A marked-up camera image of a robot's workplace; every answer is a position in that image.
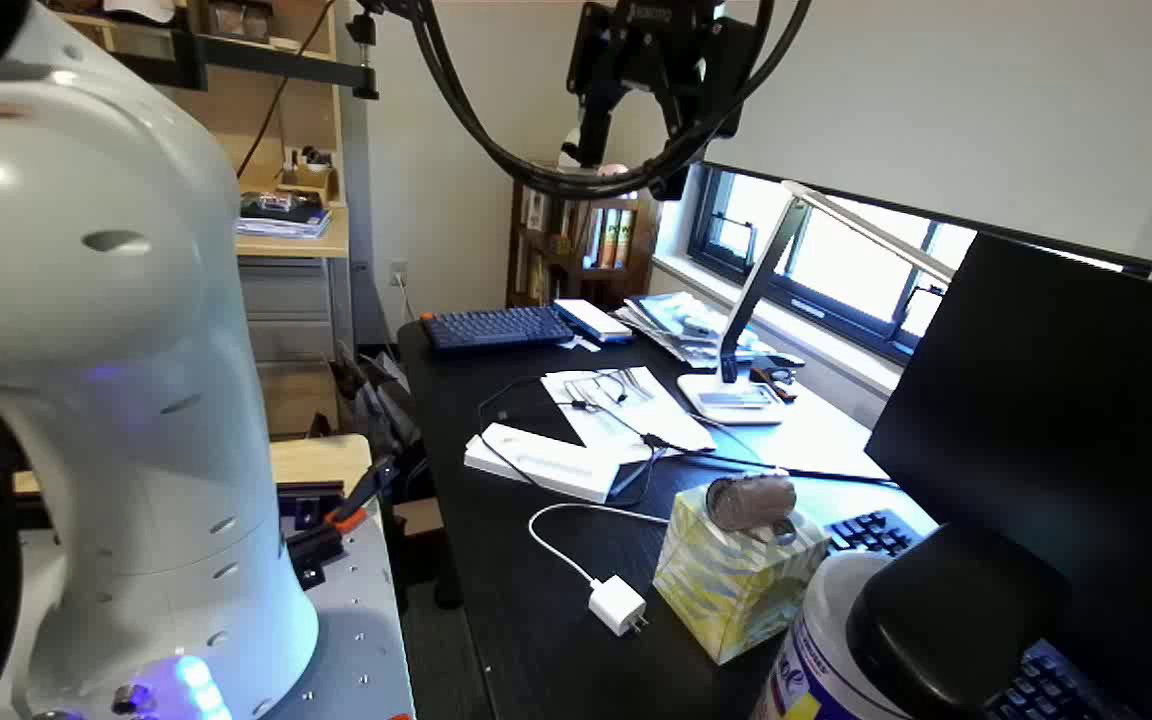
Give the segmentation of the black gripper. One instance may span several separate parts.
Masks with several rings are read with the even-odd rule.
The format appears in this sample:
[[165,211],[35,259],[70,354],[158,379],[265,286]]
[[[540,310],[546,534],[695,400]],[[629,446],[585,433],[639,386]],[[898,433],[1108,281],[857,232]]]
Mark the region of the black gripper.
[[728,0],[585,0],[569,81],[578,127],[563,151],[602,159],[613,107],[651,92],[672,138],[700,127],[750,76],[750,23]]

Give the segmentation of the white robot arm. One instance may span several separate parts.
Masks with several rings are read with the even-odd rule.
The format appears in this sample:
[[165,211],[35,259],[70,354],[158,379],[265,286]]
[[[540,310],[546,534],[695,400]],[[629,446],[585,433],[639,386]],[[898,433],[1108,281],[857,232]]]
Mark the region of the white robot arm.
[[0,419],[61,541],[25,717],[265,720],[319,647],[281,537],[222,147],[0,0]]

